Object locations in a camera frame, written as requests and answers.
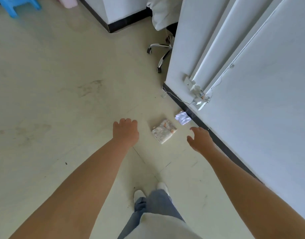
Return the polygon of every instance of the person's left hand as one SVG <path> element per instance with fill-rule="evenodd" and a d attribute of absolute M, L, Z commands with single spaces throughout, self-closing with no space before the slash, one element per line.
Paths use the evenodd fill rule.
<path fill-rule="evenodd" d="M 133 147 L 139 140 L 137 121 L 130 118 L 122 118 L 119 123 L 113 124 L 113 139 L 117 142 Z"/>

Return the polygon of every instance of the office chair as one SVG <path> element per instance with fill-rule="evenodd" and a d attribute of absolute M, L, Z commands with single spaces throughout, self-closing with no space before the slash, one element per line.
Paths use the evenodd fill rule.
<path fill-rule="evenodd" d="M 176 35 L 176 31 L 177 31 L 177 26 L 178 23 L 174 23 L 174 24 L 170 24 L 169 26 L 166 27 L 167 30 L 169 30 L 172 35 L 169 35 L 166 38 L 166 44 L 151 44 L 149 46 L 149 48 L 147 49 L 147 53 L 151 54 L 152 52 L 152 47 L 163 47 L 163 48 L 167 48 L 168 51 L 164 54 L 164 56 L 162 56 L 162 58 L 160 59 L 158 66 L 157 66 L 157 72 L 161 73 L 161 66 L 164 63 L 164 60 L 166 59 L 166 57 L 171 53 L 172 51 L 172 45 L 174 43 L 174 37 Z"/>

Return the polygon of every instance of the pink plastic object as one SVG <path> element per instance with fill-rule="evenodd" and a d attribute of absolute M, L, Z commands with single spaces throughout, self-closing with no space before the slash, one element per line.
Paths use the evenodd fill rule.
<path fill-rule="evenodd" d="M 72 8 L 77 6 L 77 0 L 59 0 L 66 8 Z"/>

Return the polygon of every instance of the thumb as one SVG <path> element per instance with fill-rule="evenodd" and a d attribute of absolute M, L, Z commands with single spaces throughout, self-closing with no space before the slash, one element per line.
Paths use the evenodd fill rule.
<path fill-rule="evenodd" d="M 187 142 L 189 143 L 190 146 L 193 144 L 193 138 L 191 136 L 187 136 Z"/>

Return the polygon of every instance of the jeans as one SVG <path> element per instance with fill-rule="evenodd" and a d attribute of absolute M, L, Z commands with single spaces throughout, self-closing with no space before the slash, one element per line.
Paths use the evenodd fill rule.
<path fill-rule="evenodd" d="M 172 204 L 171 198 L 164 190 L 154 190 L 150 195 L 145 198 L 139 198 L 135 203 L 135 212 L 131 215 L 126 226 L 120 233 L 118 239 L 125 238 L 129 233 L 133 231 L 138 225 L 143 213 L 153 213 L 160 215 L 169 215 L 176 217 L 182 221 L 183 218 Z"/>

